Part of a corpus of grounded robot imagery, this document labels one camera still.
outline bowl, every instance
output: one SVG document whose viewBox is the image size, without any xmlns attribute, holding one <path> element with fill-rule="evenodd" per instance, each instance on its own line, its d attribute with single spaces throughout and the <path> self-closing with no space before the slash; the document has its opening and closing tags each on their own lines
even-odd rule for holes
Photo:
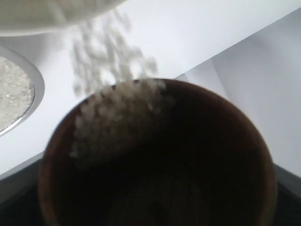
<svg viewBox="0 0 301 226">
<path fill-rule="evenodd" d="M 183 81 L 163 80 L 175 99 L 171 121 L 139 148 L 78 171 L 69 157 L 79 104 L 46 148 L 40 207 L 50 226 L 267 226 L 277 180 L 269 150 L 227 100 Z"/>
<path fill-rule="evenodd" d="M 50 32 L 92 19 L 125 0 L 1 0 L 0 36 L 20 36 Z M 54 19 L 53 7 L 60 7 Z"/>
</svg>

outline rice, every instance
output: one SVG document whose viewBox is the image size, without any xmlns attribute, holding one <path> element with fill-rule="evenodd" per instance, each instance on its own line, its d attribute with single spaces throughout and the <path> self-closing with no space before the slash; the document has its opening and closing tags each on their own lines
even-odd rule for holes
<svg viewBox="0 0 301 226">
<path fill-rule="evenodd" d="M 127 153 L 169 122 L 174 100 L 164 95 L 163 81 L 146 79 L 158 72 L 156 61 L 126 42 L 123 32 L 129 30 L 118 11 L 79 26 L 72 48 L 74 92 L 91 95 L 75 121 L 70 157 L 79 169 Z"/>
</svg>

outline brown bowl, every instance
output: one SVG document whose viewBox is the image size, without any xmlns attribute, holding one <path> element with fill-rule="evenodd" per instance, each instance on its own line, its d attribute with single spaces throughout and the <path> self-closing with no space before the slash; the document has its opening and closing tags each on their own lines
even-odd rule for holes
<svg viewBox="0 0 301 226">
<path fill-rule="evenodd" d="M 270 225 L 277 181 L 258 130 L 215 93 L 164 81 L 176 100 L 172 123 L 110 164 L 77 171 L 69 151 L 79 106 L 63 119 L 39 176 L 48 225 Z"/>
</svg>

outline bowl of rice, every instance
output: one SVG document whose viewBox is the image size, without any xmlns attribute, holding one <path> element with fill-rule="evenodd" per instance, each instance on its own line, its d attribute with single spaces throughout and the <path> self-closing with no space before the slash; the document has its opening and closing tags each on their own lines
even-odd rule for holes
<svg viewBox="0 0 301 226">
<path fill-rule="evenodd" d="M 277 197 L 250 120 L 211 91 L 161 79 L 108 86 L 71 110 L 38 187 L 50 226 L 266 226 Z"/>
</svg>

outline white wall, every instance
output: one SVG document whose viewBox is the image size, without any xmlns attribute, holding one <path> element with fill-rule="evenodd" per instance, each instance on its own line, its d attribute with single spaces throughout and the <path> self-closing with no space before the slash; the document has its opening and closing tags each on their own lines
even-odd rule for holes
<svg viewBox="0 0 301 226">
<path fill-rule="evenodd" d="M 214 69 L 211 60 L 207 60 L 185 73 L 189 82 L 202 86 L 228 99 L 225 89 Z"/>
<path fill-rule="evenodd" d="M 301 10 L 213 58 L 231 101 L 260 129 L 275 163 L 301 176 Z"/>
</svg>

